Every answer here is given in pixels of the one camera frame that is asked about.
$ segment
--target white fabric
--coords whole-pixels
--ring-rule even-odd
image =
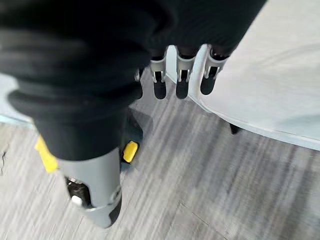
[[[167,54],[176,81],[175,49]],[[218,75],[200,93],[205,48],[189,96],[226,121],[269,138],[320,150],[320,1],[269,0]]]

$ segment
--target floor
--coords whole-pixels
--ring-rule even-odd
[[[132,105],[144,142],[121,174],[117,222],[94,226],[68,201],[37,133],[0,124],[0,240],[320,240],[320,154],[229,125],[191,100]]]

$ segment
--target black chair leg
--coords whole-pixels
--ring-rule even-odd
[[[229,126],[230,126],[230,130],[231,130],[232,135],[237,134],[241,130],[240,127],[233,125],[231,123],[229,123]]]

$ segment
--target yellow part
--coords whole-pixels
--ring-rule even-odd
[[[138,150],[138,144],[134,141],[130,141],[123,151],[123,159],[127,163],[131,163],[131,161],[134,159],[136,152]]]
[[[55,156],[53,156],[44,141],[40,136],[34,147],[40,154],[45,170],[48,173],[52,173],[58,168],[58,162]]]

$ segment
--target black sleeve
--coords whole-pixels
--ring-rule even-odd
[[[50,152],[85,160],[119,145],[148,49],[212,44],[230,55],[264,0],[0,0],[0,72],[9,102]]]

